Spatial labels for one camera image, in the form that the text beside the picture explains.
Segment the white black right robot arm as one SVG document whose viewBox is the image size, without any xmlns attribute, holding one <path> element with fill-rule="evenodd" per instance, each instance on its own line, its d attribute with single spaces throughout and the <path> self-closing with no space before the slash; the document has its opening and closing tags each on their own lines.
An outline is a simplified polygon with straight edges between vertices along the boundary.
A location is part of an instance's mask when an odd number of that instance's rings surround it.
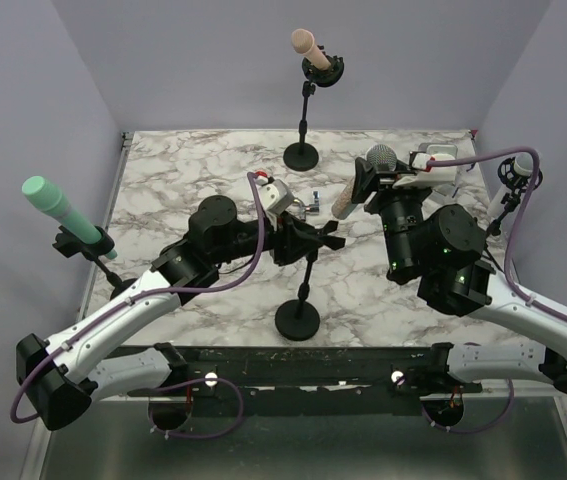
<svg viewBox="0 0 567 480">
<path fill-rule="evenodd" d="M 567 395 L 567 307 L 484 261 L 487 234 L 462 206 L 422 214 L 432 189 L 454 182 L 457 164 L 449 154 L 423 152 L 409 164 L 355 161 L 351 201 L 381 218 L 388 279 L 398 285 L 418 280 L 417 295 L 431 309 L 492 322 L 526 338 L 513 347 L 453 347 L 447 358 L 424 365 L 424 382 L 443 392 L 457 381 L 520 379 Z"/>
</svg>

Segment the black clip microphone stand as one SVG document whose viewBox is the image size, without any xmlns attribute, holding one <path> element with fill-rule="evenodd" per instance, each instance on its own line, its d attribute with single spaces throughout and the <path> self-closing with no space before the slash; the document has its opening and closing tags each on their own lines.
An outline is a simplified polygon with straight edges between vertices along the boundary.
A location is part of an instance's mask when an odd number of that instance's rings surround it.
<svg viewBox="0 0 567 480">
<path fill-rule="evenodd" d="M 310 293 L 310 277 L 316 259 L 306 260 L 307 266 L 297 298 L 284 302 L 276 311 L 275 326 L 288 340 L 305 341 L 312 338 L 320 326 L 320 315 L 316 308 L 307 302 Z"/>
</svg>

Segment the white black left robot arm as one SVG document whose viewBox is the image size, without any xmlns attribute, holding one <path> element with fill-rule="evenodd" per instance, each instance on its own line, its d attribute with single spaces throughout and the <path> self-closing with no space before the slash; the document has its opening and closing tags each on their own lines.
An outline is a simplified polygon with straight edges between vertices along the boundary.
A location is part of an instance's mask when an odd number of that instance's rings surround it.
<svg viewBox="0 0 567 480">
<path fill-rule="evenodd" d="M 222 291 L 219 265 L 271 253 L 278 266 L 295 263 L 322 247 L 340 250 L 337 222 L 313 227 L 281 211 L 257 213 L 242 222 L 228 197 L 204 199 L 178 242 L 166 247 L 126 290 L 78 324 L 43 339 L 35 334 L 16 345 L 18 398 L 27 398 L 50 431 L 80 418 L 92 403 L 134 390 L 177 393 L 183 368 L 166 347 L 115 358 L 113 352 L 153 321 L 195 296 Z"/>
</svg>

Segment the black ring-clip microphone stand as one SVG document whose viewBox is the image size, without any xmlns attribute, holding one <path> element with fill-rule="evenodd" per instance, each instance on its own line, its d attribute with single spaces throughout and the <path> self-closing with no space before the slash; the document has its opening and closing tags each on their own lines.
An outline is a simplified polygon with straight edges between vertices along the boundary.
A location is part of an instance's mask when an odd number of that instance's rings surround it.
<svg viewBox="0 0 567 480">
<path fill-rule="evenodd" d="M 95 226 L 97 242 L 92 244 L 81 240 L 76 234 L 71 233 L 64 226 L 60 226 L 59 230 L 60 232 L 56 234 L 55 242 L 52 244 L 52 247 L 65 258 L 71 258 L 80 254 L 87 261 L 94 263 L 98 269 L 104 273 L 107 282 L 112 287 L 110 294 L 111 300 L 136 282 L 136 278 L 123 280 L 118 274 L 111 271 L 101 260 L 101 257 L 104 257 L 106 253 L 114 252 L 113 239 L 101 227 Z"/>
</svg>

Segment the glitter microphone silver mesh head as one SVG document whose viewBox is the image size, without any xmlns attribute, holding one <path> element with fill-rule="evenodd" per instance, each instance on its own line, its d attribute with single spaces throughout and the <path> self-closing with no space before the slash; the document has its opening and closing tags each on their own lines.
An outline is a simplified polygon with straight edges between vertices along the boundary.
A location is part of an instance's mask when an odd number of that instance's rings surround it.
<svg viewBox="0 0 567 480">
<path fill-rule="evenodd" d="M 345 220 L 373 191 L 375 168 L 381 166 L 393 171 L 397 164 L 395 151 L 384 144 L 370 147 L 364 157 L 355 159 L 355 175 L 332 205 L 331 213 L 337 220 Z"/>
</svg>

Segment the mint green microphone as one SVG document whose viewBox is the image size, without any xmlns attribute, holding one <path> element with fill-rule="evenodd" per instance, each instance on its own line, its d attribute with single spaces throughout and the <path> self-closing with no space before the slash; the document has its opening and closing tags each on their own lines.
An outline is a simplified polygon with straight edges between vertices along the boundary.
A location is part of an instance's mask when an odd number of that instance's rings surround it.
<svg viewBox="0 0 567 480">
<path fill-rule="evenodd" d="M 32 176 L 23 182 L 21 191 L 38 211 L 56 220 L 81 240 L 89 244 L 97 242 L 95 225 L 72 206 L 56 184 L 45 177 Z M 106 253 L 105 257 L 116 258 L 116 250 Z"/>
</svg>

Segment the pink microphone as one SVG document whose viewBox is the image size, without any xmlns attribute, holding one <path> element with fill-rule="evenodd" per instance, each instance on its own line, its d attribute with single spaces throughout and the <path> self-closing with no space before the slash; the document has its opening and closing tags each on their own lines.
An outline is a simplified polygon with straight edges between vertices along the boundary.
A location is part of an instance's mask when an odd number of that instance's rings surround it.
<svg viewBox="0 0 567 480">
<path fill-rule="evenodd" d="M 316 44 L 314 35 L 306 29 L 296 29 L 291 34 L 291 44 L 316 69 L 325 71 L 331 68 L 331 62 Z"/>
</svg>

